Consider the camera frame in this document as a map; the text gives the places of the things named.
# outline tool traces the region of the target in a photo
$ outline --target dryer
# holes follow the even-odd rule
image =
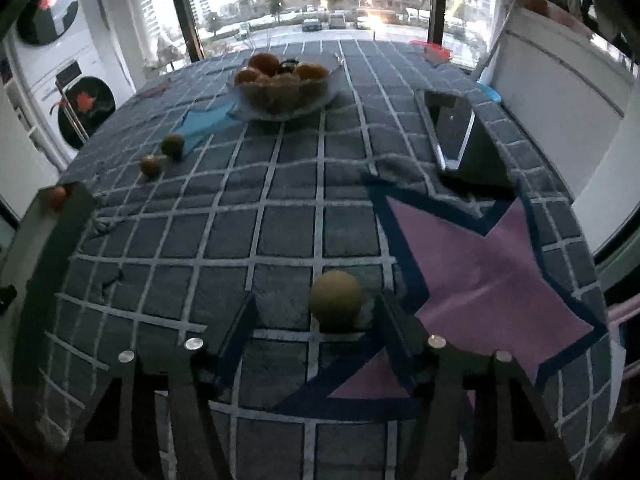
[[[69,60],[58,69],[57,73],[71,74],[66,78],[69,82],[64,86],[65,94],[91,137],[123,103],[107,84],[106,71],[93,48],[79,52],[77,59]],[[82,148],[82,141],[60,106],[62,97],[56,88],[56,75],[44,80],[31,91],[31,95],[47,122],[52,140],[71,160]]]

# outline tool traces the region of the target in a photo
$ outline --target car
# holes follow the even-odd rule
[[[242,22],[238,27],[238,33],[234,36],[236,41],[246,40],[249,37],[249,33],[251,33],[251,25],[249,22]]]
[[[337,14],[336,12],[329,14],[329,28],[347,28],[344,14]]]
[[[322,23],[317,18],[307,18],[302,22],[302,32],[322,30]]]
[[[369,17],[358,16],[358,19],[356,20],[356,28],[359,30],[370,30],[371,24],[369,23]]]

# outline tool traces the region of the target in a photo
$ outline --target blue object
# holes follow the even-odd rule
[[[184,139],[182,156],[191,153],[211,134],[222,132],[232,126],[236,126],[236,124],[240,124],[242,121],[231,117],[229,114],[234,106],[234,102],[229,102],[203,112],[188,111],[180,127],[174,130]]]
[[[484,83],[478,83],[478,86],[487,95],[487,97],[491,99],[491,101],[498,104],[502,102],[502,97],[500,97],[500,94],[498,94],[498,92],[496,92],[493,88],[485,85]]]

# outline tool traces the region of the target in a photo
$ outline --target table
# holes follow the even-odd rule
[[[158,90],[151,97],[126,103],[69,165],[62,180],[90,186],[104,204],[97,218],[116,227],[108,236],[91,238],[93,227],[87,226],[58,295],[58,322],[42,364],[46,421],[53,431],[67,432],[97,376],[121,350],[178,344],[225,315],[209,308],[212,298],[230,304],[251,289],[262,325],[246,348],[233,389],[213,408],[233,473],[239,479],[311,478],[314,472],[319,479],[392,478],[412,421],[323,423],[266,408],[359,336],[327,338],[311,323],[306,297],[323,269],[346,269],[372,293],[386,286],[402,294],[402,278],[376,225],[361,171],[476,215],[492,204],[453,194],[440,183],[411,88],[456,89],[468,97],[532,202],[548,272],[600,320],[602,292],[568,197],[548,164],[459,69],[434,68],[416,47],[401,43],[313,41],[272,50],[344,56],[342,91],[327,110],[218,133],[168,166],[158,181],[146,181],[140,158],[158,152],[187,110],[213,106],[224,93],[228,70],[250,54],[240,52],[154,82],[149,88]],[[118,269],[126,278],[102,288]],[[364,320],[358,329],[369,326]],[[602,448],[609,383],[605,337],[544,391],[581,477]],[[166,410],[162,395],[158,406],[160,413]],[[166,416],[159,415],[159,424],[169,471],[175,462]]]

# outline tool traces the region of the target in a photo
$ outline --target street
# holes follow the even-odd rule
[[[301,25],[285,25],[267,30],[253,32],[248,40],[233,41],[228,48],[245,46],[257,48],[284,43],[301,43],[303,41],[329,41],[329,40],[372,40],[372,30],[357,30],[347,28],[345,30],[325,29],[317,32],[302,32]],[[427,29],[409,27],[407,25],[384,25],[376,31],[376,41],[400,41],[408,43],[411,40],[427,41]],[[477,62],[477,54],[467,44],[453,38],[449,34],[444,35],[443,46],[452,50],[451,60],[468,68],[473,68]]]

